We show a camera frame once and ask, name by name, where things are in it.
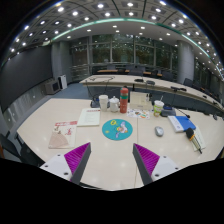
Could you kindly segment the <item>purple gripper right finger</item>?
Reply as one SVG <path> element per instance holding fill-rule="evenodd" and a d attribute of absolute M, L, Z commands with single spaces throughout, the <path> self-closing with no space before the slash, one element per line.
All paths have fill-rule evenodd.
<path fill-rule="evenodd" d="M 136 143 L 133 144 L 133 156 L 144 185 L 179 170 L 179 167 L 168 156 L 159 156 Z"/>

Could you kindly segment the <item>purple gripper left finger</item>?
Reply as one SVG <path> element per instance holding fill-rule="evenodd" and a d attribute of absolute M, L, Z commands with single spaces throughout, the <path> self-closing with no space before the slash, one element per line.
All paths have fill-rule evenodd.
<path fill-rule="evenodd" d="M 79 184 L 91 154 L 91 143 L 81 145 L 66 154 L 57 154 L 41 169 L 72 183 Z"/>

